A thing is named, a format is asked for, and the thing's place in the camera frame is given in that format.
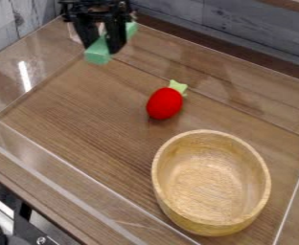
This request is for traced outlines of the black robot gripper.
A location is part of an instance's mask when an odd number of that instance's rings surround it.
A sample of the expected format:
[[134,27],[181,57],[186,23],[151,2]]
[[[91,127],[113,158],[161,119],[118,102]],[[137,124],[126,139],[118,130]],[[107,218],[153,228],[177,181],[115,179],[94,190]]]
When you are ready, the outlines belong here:
[[106,43],[110,53],[117,54],[127,43],[127,22],[134,19],[130,0],[59,0],[62,15],[74,22],[86,49],[101,38],[98,23],[105,21]]

